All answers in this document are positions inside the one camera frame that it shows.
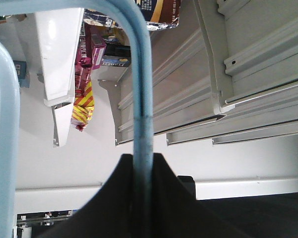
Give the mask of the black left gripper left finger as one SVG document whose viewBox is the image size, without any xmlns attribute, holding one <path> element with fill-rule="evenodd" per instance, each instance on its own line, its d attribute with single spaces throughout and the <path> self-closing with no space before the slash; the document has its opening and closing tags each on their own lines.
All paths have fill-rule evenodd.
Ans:
<svg viewBox="0 0 298 238">
<path fill-rule="evenodd" d="M 130 238 L 133 156 L 123 154 L 102 188 L 68 220 L 40 238 Z"/>
</svg>

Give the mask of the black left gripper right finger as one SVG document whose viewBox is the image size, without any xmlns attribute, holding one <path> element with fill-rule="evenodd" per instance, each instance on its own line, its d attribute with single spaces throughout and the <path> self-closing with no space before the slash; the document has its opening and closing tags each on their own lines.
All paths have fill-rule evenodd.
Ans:
<svg viewBox="0 0 298 238">
<path fill-rule="evenodd" d="M 164 156 L 155 153 L 152 169 L 153 238 L 242 238 L 243 232 L 202 206 L 182 185 Z"/>
</svg>

